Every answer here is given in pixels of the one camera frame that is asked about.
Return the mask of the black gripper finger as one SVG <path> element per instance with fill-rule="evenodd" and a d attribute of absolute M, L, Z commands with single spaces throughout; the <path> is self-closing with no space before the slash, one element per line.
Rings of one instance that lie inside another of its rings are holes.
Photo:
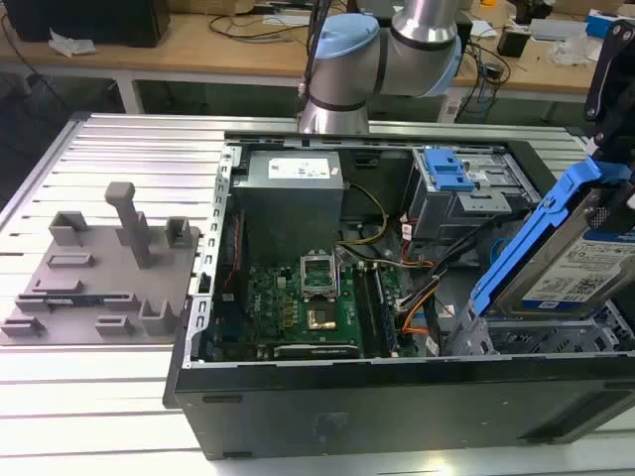
<path fill-rule="evenodd" d="M 634 21 L 608 30 L 588 90 L 584 113 L 594 124 L 598 160 L 634 159 Z"/>
<path fill-rule="evenodd" d="M 634 208 L 629 200 L 634 197 L 634 173 L 629 179 L 607 187 L 603 194 L 603 207 L 608 216 L 602 222 L 602 231 L 608 235 L 624 235 L 634 227 Z"/>

